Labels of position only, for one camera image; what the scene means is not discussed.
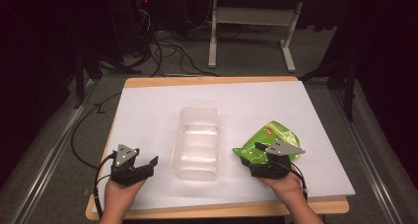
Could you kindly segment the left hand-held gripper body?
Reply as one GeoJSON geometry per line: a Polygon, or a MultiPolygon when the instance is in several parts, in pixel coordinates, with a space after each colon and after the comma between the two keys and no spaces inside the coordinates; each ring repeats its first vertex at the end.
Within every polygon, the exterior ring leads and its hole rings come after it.
{"type": "Polygon", "coordinates": [[[116,150],[116,157],[111,165],[110,179],[122,186],[129,187],[153,177],[154,169],[135,166],[135,160],[138,155],[138,148],[131,149],[123,144],[119,144],[116,150]]]}

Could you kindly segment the metal floor rail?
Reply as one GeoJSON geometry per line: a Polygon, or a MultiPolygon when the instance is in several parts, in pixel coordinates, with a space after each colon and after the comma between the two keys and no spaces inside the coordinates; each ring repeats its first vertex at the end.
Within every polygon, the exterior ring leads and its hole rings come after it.
{"type": "Polygon", "coordinates": [[[384,184],[378,170],[372,160],[370,153],[361,135],[355,126],[354,122],[349,119],[347,112],[344,110],[344,102],[341,94],[338,91],[331,90],[330,95],[332,100],[336,103],[339,113],[348,128],[350,136],[354,142],[356,157],[360,160],[363,172],[365,173],[368,183],[374,193],[374,196],[379,203],[383,216],[387,224],[403,224],[403,221],[389,195],[386,185],[384,184]]]}
{"type": "Polygon", "coordinates": [[[82,84],[85,96],[79,99],[76,83],[70,84],[73,95],[52,115],[36,136],[6,186],[2,189],[12,213],[8,224],[27,224],[46,189],[86,100],[95,91],[98,80],[82,84]]]}

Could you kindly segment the clear plastic container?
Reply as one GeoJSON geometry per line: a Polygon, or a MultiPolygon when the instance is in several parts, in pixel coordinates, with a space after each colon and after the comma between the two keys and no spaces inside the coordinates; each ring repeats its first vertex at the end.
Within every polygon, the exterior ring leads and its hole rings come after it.
{"type": "Polygon", "coordinates": [[[183,108],[172,156],[181,179],[214,181],[219,171],[220,119],[215,108],[183,108]]]}

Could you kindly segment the green snack bag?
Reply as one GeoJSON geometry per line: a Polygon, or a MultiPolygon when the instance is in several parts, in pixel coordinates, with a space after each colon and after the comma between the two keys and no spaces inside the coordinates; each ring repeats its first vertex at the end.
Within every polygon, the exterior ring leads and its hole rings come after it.
{"type": "Polygon", "coordinates": [[[267,156],[263,150],[255,147],[256,142],[269,146],[272,142],[280,140],[299,147],[299,137],[285,125],[272,120],[261,127],[242,148],[234,148],[235,155],[247,160],[252,164],[266,164],[267,156]]]}

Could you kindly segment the person's left hand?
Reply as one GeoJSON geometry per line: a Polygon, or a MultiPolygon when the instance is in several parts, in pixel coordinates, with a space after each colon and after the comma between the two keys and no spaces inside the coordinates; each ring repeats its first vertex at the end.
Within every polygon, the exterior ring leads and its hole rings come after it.
{"type": "Polygon", "coordinates": [[[145,182],[141,181],[125,187],[114,181],[108,181],[104,190],[103,217],[123,218],[144,184],[145,182]]]}

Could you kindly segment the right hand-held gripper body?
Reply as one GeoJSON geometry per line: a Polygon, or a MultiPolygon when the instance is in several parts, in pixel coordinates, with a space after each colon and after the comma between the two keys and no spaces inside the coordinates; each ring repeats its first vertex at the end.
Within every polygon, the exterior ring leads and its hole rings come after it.
{"type": "Polygon", "coordinates": [[[285,178],[289,173],[293,173],[298,178],[303,176],[292,168],[291,155],[304,154],[305,150],[276,140],[267,146],[265,154],[267,156],[266,164],[250,164],[249,170],[253,177],[279,180],[285,178]]]}

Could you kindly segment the black stand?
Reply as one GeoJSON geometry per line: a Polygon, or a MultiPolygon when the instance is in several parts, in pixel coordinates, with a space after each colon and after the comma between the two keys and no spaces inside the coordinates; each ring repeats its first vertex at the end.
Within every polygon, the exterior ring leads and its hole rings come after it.
{"type": "Polygon", "coordinates": [[[347,118],[353,120],[353,100],[354,95],[354,84],[355,84],[355,74],[356,74],[356,65],[358,62],[358,55],[355,52],[345,52],[339,58],[332,60],[329,63],[325,63],[322,66],[319,66],[317,69],[301,76],[298,78],[299,81],[307,82],[315,77],[328,76],[326,81],[326,86],[328,89],[337,90],[343,88],[344,92],[344,101],[343,101],[343,111],[347,118]]]}
{"type": "Polygon", "coordinates": [[[75,109],[78,109],[86,98],[85,75],[88,75],[91,80],[101,80],[103,73],[100,69],[99,58],[96,51],[90,48],[80,38],[74,39],[74,46],[77,49],[75,64],[77,102],[75,109]]]}

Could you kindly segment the person's right hand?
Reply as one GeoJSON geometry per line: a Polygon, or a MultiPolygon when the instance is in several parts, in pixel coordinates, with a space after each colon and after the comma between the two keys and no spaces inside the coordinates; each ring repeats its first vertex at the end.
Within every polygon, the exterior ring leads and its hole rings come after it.
{"type": "Polygon", "coordinates": [[[302,192],[301,181],[292,173],[289,173],[285,178],[279,180],[266,178],[259,178],[259,180],[269,186],[276,196],[285,204],[305,200],[302,192]]]}

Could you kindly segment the white desk frame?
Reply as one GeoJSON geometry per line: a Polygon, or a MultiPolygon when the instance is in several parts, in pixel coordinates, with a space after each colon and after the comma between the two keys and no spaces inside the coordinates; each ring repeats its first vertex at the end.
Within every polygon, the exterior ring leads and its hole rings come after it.
{"type": "Polygon", "coordinates": [[[219,24],[237,24],[240,26],[286,27],[287,32],[279,41],[284,62],[290,73],[296,71],[290,51],[290,42],[299,21],[304,2],[297,1],[290,7],[227,7],[219,6],[218,0],[211,0],[211,38],[209,43],[208,67],[217,65],[217,27],[219,24]]]}

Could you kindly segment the dark computer tower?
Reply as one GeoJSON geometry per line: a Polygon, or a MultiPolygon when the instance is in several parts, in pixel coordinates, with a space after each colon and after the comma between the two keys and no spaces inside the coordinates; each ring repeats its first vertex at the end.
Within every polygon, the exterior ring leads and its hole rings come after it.
{"type": "Polygon", "coordinates": [[[107,0],[107,4],[121,55],[142,56],[146,40],[139,28],[141,18],[136,0],[107,0]]]}

